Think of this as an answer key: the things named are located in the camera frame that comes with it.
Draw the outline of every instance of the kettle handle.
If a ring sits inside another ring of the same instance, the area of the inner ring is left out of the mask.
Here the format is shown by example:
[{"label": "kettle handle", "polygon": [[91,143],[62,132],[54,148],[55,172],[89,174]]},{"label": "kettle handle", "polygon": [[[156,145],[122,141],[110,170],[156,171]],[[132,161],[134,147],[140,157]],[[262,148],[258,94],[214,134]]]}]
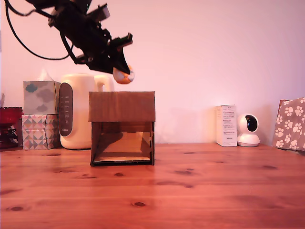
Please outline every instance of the kettle handle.
[{"label": "kettle handle", "polygon": [[111,77],[109,77],[107,75],[95,75],[94,81],[95,81],[96,89],[98,92],[103,91],[103,86],[105,86],[104,91],[107,91],[107,92],[114,91],[114,84],[113,84]]}]

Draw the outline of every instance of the kettle control panel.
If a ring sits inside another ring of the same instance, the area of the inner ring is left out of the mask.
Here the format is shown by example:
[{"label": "kettle control panel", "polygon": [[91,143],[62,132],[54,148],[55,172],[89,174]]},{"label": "kettle control panel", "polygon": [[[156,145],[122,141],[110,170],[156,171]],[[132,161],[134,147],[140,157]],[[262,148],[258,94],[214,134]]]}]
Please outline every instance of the kettle control panel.
[{"label": "kettle control panel", "polygon": [[68,83],[59,87],[59,133],[68,136],[73,127],[73,89]]}]

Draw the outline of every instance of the white product box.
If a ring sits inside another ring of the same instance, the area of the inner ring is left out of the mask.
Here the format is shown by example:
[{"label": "white product box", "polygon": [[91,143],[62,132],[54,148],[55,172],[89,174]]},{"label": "white product box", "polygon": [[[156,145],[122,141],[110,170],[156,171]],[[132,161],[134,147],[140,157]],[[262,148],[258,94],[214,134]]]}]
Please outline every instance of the white product box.
[{"label": "white product box", "polygon": [[216,107],[216,142],[221,146],[237,146],[235,105]]}]

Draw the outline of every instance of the camera lens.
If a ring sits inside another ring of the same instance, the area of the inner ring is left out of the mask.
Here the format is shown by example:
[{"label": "camera lens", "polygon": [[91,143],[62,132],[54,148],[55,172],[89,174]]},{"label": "camera lens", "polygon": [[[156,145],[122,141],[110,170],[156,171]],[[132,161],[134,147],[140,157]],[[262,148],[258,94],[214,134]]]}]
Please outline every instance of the camera lens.
[{"label": "camera lens", "polygon": [[252,115],[246,115],[247,128],[249,131],[253,132],[257,129],[257,120]]}]

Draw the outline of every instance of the patterned tissue box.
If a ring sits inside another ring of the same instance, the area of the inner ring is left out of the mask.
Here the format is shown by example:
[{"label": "patterned tissue box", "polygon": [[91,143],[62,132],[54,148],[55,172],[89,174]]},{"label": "patterned tissue box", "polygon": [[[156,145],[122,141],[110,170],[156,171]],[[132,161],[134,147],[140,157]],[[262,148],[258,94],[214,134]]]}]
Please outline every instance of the patterned tissue box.
[{"label": "patterned tissue box", "polygon": [[31,114],[22,116],[23,149],[59,147],[58,115]]}]

